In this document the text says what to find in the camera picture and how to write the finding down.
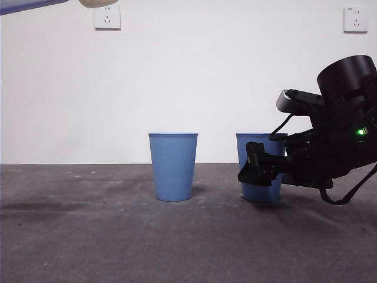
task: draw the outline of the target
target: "wall outlet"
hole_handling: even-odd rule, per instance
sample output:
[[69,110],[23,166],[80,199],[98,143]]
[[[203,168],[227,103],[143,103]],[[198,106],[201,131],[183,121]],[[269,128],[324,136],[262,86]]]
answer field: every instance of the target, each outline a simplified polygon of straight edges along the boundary
[[344,31],[345,32],[367,32],[368,12],[362,7],[344,8]]
[[120,3],[94,8],[95,29],[120,29]]

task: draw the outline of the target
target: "gray floor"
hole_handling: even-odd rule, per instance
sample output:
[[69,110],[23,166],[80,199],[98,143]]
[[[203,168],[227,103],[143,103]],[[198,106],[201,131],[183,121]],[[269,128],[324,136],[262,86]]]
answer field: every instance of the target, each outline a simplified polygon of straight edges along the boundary
[[246,202],[236,164],[197,165],[184,202],[154,198],[150,165],[1,170],[2,283],[377,282],[376,177],[336,207],[293,186]]

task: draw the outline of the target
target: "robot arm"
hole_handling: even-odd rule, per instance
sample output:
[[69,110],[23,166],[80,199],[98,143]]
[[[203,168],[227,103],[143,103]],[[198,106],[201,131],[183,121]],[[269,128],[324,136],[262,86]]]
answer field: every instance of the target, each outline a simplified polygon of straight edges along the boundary
[[[277,99],[277,108],[290,115],[270,140],[285,140],[287,157],[271,156],[262,144],[250,142],[239,181],[270,186],[279,173],[284,173],[283,183],[317,188],[325,201],[346,203],[332,202],[326,189],[333,187],[332,179],[377,162],[377,70],[370,57],[357,55],[328,66],[317,81],[322,96],[285,90]],[[313,128],[276,137],[293,116],[309,116]]]
[[[68,0],[1,0],[0,15],[67,2]],[[87,8],[111,5],[118,0],[79,0]]]

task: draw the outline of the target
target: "cable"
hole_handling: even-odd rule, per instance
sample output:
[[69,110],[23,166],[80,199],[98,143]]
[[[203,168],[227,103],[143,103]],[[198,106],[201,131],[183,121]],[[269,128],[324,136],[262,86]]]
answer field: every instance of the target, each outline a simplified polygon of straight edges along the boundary
[[289,114],[289,116],[284,120],[284,122],[275,129],[275,131],[273,131],[270,136],[269,136],[269,139],[270,140],[286,140],[287,139],[287,136],[282,136],[282,137],[274,137],[274,135],[281,130],[282,127],[284,127],[286,125],[286,123],[288,123],[288,121],[294,116],[294,114]]
[[320,192],[320,196],[321,198],[327,202],[327,203],[330,203],[331,205],[345,205],[347,203],[349,203],[349,201],[352,199],[352,197],[355,195],[355,193],[358,191],[358,189],[360,189],[360,187],[370,178],[372,177],[375,173],[377,172],[377,163],[375,165],[375,167],[355,186],[353,187],[352,190],[350,190],[347,195],[344,196],[343,199],[339,199],[339,200],[332,200],[326,189],[319,189],[319,192]]

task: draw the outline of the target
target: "cup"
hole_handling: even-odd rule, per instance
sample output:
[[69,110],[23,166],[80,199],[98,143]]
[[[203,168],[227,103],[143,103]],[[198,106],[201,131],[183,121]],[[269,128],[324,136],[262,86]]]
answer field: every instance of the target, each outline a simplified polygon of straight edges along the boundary
[[[287,133],[278,133],[276,136],[287,136]],[[238,160],[240,170],[246,163],[247,153],[246,144],[248,142],[263,143],[264,149],[271,155],[284,156],[284,140],[269,140],[269,133],[236,133]],[[241,183],[243,198],[252,202],[275,202],[280,199],[280,187],[282,184],[282,174],[279,174],[272,185],[269,187],[255,186],[247,183]]]
[[197,133],[149,133],[154,184],[159,200],[191,198]]

